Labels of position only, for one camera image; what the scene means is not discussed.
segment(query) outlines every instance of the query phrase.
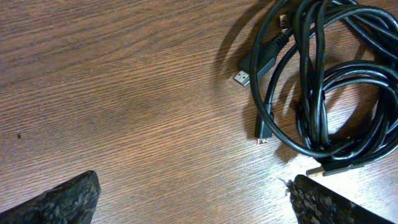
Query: wooden table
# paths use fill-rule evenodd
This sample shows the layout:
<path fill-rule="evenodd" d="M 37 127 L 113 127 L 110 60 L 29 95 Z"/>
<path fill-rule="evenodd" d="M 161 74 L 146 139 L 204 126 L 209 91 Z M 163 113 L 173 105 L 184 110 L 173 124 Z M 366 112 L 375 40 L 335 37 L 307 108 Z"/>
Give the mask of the wooden table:
<path fill-rule="evenodd" d="M 318 164 L 275 137 L 256 146 L 250 89 L 232 80 L 274 3 L 1 1 L 0 211 L 95 170 L 93 223 L 295 223 L 280 179 Z M 398 16 L 395 1 L 361 3 Z M 373 57 L 342 23 L 326 47 L 329 66 Z M 298 62 L 274 97 L 297 141 Z M 328 94 L 331 133 L 360 128 L 376 93 Z M 316 180 L 398 222 L 396 159 Z"/>

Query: black cable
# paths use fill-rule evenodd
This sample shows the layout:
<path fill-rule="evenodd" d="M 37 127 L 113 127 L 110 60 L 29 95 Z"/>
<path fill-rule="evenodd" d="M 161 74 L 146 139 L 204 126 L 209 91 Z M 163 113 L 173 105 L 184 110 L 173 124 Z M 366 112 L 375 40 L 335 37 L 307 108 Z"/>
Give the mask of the black cable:
<path fill-rule="evenodd" d="M 267 126 L 293 150 L 314 157 L 322 165 L 340 163 L 363 166 L 379 160 L 398 147 L 398 21 L 383 9 L 361 6 L 354 0 L 304 0 L 297 8 L 293 28 L 296 44 L 284 55 L 271 77 L 263 102 L 258 85 L 259 49 L 266 30 L 289 0 L 280 0 L 268 13 L 254 42 L 250 58 L 250 86 L 257 110 Z M 324 27 L 344 20 L 377 54 L 377 61 L 357 60 L 325 70 Z M 310 38 L 317 38 L 315 67 L 309 56 Z M 297 108 L 297 130 L 304 145 L 289 138 L 273 121 L 270 105 L 276 84 L 287 62 L 300 54 L 302 99 Z M 325 93 L 336 88 L 366 83 L 379 87 L 376 114 L 369 129 L 358 138 L 333 142 L 328 136 Z"/>

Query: wood grain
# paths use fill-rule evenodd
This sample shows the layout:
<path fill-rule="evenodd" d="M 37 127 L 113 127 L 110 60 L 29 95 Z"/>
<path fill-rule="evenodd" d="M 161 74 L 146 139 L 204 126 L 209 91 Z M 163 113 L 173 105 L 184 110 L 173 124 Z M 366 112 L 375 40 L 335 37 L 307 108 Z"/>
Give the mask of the wood grain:
<path fill-rule="evenodd" d="M 394 1 L 360 2 L 398 16 Z M 231 79 L 274 3 L 1 0 L 0 211 L 91 169 L 93 223 L 296 222 L 279 178 L 318 164 L 276 138 L 256 146 L 250 90 Z M 329 66 L 373 57 L 342 23 L 326 47 Z M 298 59 L 274 97 L 297 141 Z M 352 134 L 376 93 L 329 93 L 330 131 Z M 398 222 L 397 156 L 317 181 Z"/>

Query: cable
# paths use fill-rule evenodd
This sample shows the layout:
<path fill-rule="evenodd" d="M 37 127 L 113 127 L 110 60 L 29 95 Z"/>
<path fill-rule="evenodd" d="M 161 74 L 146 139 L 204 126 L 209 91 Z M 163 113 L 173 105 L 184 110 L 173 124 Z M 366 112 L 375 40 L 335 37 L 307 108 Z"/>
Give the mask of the cable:
<path fill-rule="evenodd" d="M 266 129 L 293 150 L 315 158 L 323 175 L 375 162 L 398 147 L 398 21 L 389 12 L 361 6 L 354 0 L 304 0 L 297 8 L 292 27 L 296 44 L 284 55 L 271 77 L 263 102 L 256 75 L 261 42 L 278 11 L 290 0 L 280 0 L 268 13 L 257 33 L 249 63 L 251 93 Z M 377 54 L 376 61 L 355 60 L 325 70 L 324 28 L 344 20 Z M 316 36 L 315 66 L 309 56 L 310 39 Z M 273 121 L 270 105 L 284 67 L 296 52 L 300 54 L 301 102 L 297 108 L 297 130 L 304 146 L 289 138 Z M 366 83 L 379 87 L 376 114 L 360 137 L 334 142 L 329 138 L 325 94 L 347 85 Z"/>

